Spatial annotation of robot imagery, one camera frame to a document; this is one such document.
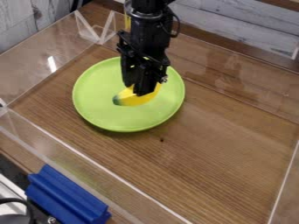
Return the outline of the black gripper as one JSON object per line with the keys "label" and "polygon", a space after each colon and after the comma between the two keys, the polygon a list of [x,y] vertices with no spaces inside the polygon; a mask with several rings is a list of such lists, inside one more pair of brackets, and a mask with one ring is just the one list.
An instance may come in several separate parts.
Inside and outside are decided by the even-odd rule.
{"label": "black gripper", "polygon": [[171,65],[166,55],[174,37],[174,13],[158,11],[143,13],[130,11],[130,31],[118,32],[122,77],[127,88],[132,85],[138,96],[155,91],[156,84],[167,82],[167,67]]}

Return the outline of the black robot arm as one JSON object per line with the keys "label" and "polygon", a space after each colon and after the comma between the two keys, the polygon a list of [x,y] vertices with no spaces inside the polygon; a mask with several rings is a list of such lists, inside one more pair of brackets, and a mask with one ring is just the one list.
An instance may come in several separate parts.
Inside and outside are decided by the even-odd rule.
{"label": "black robot arm", "polygon": [[130,31],[118,32],[116,49],[120,52],[122,77],[127,88],[136,96],[155,91],[167,81],[171,61],[166,55],[174,31],[174,21],[180,21],[170,4],[175,0],[126,0],[126,14],[131,18]]}

